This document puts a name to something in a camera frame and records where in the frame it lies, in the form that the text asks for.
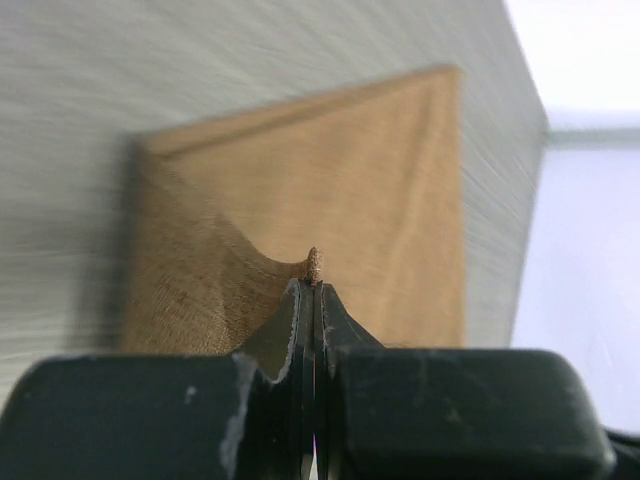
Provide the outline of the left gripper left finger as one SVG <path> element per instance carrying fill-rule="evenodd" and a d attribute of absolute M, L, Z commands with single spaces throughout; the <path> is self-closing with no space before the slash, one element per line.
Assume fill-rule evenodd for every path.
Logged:
<path fill-rule="evenodd" d="M 314 290 L 225 355 L 58 356 L 1 415 L 5 479 L 306 479 Z"/>

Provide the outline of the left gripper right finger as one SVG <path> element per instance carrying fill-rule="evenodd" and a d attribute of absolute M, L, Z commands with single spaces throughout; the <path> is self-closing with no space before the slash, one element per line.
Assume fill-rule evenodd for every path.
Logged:
<path fill-rule="evenodd" d="M 574 368 L 545 350 L 391 348 L 314 291 L 322 479 L 606 479 L 616 455 Z"/>

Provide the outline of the brown cloth napkin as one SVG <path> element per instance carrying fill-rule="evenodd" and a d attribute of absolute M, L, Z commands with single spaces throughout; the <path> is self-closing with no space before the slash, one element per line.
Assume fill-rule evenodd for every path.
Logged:
<path fill-rule="evenodd" d="M 120 348 L 224 354 L 293 278 L 396 347 L 465 343 L 460 72 L 441 66 L 142 143 Z"/>

